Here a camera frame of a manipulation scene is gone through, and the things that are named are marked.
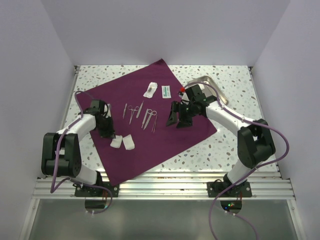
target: plastic packet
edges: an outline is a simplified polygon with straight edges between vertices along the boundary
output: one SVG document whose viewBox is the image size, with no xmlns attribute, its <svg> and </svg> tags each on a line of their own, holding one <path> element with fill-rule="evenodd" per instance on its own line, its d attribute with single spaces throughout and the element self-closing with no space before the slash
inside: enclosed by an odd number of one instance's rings
<svg viewBox="0 0 320 240">
<path fill-rule="evenodd" d="M 143 94 L 144 97 L 150 99 L 153 97 L 155 91 L 157 90 L 158 84 L 156 82 L 150 82 L 146 92 Z"/>
</svg>

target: black mounting bracket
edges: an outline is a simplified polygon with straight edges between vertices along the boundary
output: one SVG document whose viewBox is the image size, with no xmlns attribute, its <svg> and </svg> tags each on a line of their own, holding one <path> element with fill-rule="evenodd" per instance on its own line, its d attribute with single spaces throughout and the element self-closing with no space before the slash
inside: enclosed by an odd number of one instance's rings
<svg viewBox="0 0 320 240">
<path fill-rule="evenodd" d="M 219 193 L 226 189 L 223 181 L 210 181 L 206 183 L 209 198 L 215 198 Z M 237 186 L 234 186 L 229 191 L 225 192 L 220 198 L 237 198 L 242 193 L 243 198 L 251 198 L 251 186 L 248 181 L 245 181 Z"/>
<path fill-rule="evenodd" d="M 88 186 L 80 186 L 78 184 L 73 184 L 75 187 L 74 196 L 78 198 L 90 198 L 90 197 L 102 197 L 103 190 L 100 188 L 88 187 Z M 120 185 L 111 186 L 109 181 L 102 182 L 102 187 L 109 189 L 112 193 L 113 198 L 117 198 L 119 195 L 119 187 Z"/>
</svg>

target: metal tray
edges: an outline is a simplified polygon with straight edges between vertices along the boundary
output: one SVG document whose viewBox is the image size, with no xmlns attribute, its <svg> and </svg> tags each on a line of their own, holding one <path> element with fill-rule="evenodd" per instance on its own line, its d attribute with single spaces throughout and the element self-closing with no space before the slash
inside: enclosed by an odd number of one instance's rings
<svg viewBox="0 0 320 240">
<path fill-rule="evenodd" d="M 206 84 L 210 84 L 212 87 L 214 87 L 218 94 L 219 94 L 219 97 L 220 99 L 223 101 L 223 103 L 225 105 L 228 105 L 229 104 L 229 100 L 228 98 L 226 97 L 226 95 L 224 95 L 224 93 L 220 90 L 220 88 L 218 87 L 218 85 L 215 83 L 215 81 L 213 80 L 212 77 L 208 76 L 208 75 L 204 75 L 204 76 L 201 76 L 201 77 L 198 77 L 198 78 L 195 78 L 193 80 L 190 81 L 190 83 L 195 83 L 195 82 L 203 82 L 203 83 L 206 83 Z M 213 89 L 211 89 L 210 87 L 208 86 L 204 86 L 204 90 L 203 90 L 204 94 L 206 97 L 209 97 L 211 95 L 215 96 L 216 97 L 216 93 Z"/>
</svg>

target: gray wall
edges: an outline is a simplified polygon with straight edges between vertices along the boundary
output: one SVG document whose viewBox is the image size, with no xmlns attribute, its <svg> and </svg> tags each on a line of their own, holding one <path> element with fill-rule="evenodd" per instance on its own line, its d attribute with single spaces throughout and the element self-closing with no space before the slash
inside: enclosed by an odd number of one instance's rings
<svg viewBox="0 0 320 240">
<path fill-rule="evenodd" d="M 0 1 L 0 239 L 18 239 L 73 66 L 40 0 Z"/>
<path fill-rule="evenodd" d="M 289 0 L 42 0 L 74 65 L 253 66 Z"/>
<path fill-rule="evenodd" d="M 319 9 L 318 0 L 291 0 L 253 68 L 263 113 L 290 142 L 289 155 L 280 162 L 280 169 L 292 180 L 311 240 L 320 235 Z M 280 155 L 284 145 L 279 139 L 277 142 Z"/>
</svg>

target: metal tool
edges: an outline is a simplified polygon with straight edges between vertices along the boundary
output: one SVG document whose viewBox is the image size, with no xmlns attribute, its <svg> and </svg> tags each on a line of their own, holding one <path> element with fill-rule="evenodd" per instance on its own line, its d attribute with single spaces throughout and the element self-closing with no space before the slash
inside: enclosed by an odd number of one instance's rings
<svg viewBox="0 0 320 240">
<path fill-rule="evenodd" d="M 153 133 L 156 131 L 157 118 L 158 118 L 158 115 L 155 116 L 155 120 L 154 120 L 154 123 L 153 123 L 153 127 L 152 127 L 152 129 L 151 129 L 151 132 L 153 132 Z"/>
<path fill-rule="evenodd" d="M 131 124 L 131 121 L 132 121 L 132 117 L 134 116 L 135 111 L 138 111 L 138 110 L 139 110 L 139 107 L 136 106 L 136 107 L 133 109 L 133 107 L 130 105 L 130 106 L 128 106 L 128 110 L 131 111 L 130 122 L 129 122 L 129 125 L 130 125 L 130 124 Z"/>
<path fill-rule="evenodd" d="M 157 111 L 152 111 L 152 109 L 148 109 L 146 111 L 149 114 L 148 120 L 146 121 L 143 130 L 145 130 L 149 124 L 149 121 L 151 119 L 152 116 L 156 116 L 157 115 Z"/>
<path fill-rule="evenodd" d="M 125 106 L 124 106 L 122 119 L 124 119 L 124 118 L 125 118 L 127 105 L 128 105 L 128 104 L 126 103 L 126 104 L 125 104 Z"/>
<path fill-rule="evenodd" d="M 141 103 L 141 105 L 140 105 L 139 111 L 138 111 L 138 113 L 136 114 L 136 118 L 139 117 L 143 105 L 144 105 L 144 101 L 142 101 L 142 103 Z"/>
<path fill-rule="evenodd" d="M 145 110 L 145 114 L 144 114 L 144 118 L 143 118 L 143 121 L 142 121 L 142 126 L 141 126 L 141 128 L 144 127 L 144 124 L 145 124 L 145 121 L 146 121 L 146 118 L 147 118 L 147 114 L 148 114 L 148 110 L 149 110 L 149 108 L 147 108 L 147 109 Z"/>
</svg>

